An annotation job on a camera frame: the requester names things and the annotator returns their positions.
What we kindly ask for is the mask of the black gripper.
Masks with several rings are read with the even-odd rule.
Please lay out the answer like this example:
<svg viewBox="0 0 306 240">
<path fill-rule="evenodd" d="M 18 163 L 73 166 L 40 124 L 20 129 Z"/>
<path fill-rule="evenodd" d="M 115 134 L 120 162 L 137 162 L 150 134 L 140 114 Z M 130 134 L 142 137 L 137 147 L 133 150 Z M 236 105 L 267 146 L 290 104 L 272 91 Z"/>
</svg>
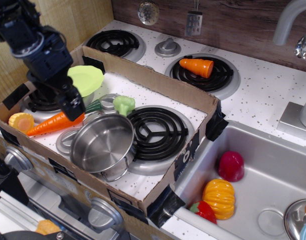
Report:
<svg viewBox="0 0 306 240">
<path fill-rule="evenodd" d="M 33 107 L 35 110 L 61 109 L 73 122 L 85 112 L 85 105 L 68 76 L 73 59 L 66 38 L 48 25 L 39 28 L 35 36 L 36 42 L 16 51 L 16 57 L 29 69 L 28 79 L 36 87 L 32 93 Z"/>
</svg>

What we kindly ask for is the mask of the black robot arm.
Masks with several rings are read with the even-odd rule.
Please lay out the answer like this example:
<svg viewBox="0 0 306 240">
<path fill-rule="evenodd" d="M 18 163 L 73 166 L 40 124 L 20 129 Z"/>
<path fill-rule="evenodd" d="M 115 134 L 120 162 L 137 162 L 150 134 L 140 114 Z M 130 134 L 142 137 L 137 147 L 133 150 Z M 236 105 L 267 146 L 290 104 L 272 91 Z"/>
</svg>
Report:
<svg viewBox="0 0 306 240">
<path fill-rule="evenodd" d="M 65 36 L 40 23 L 36 5 L 28 0 L 0 0 L 0 42 L 27 66 L 27 79 L 70 121 L 85 112 L 82 96 L 68 76 L 73 59 Z"/>
</svg>

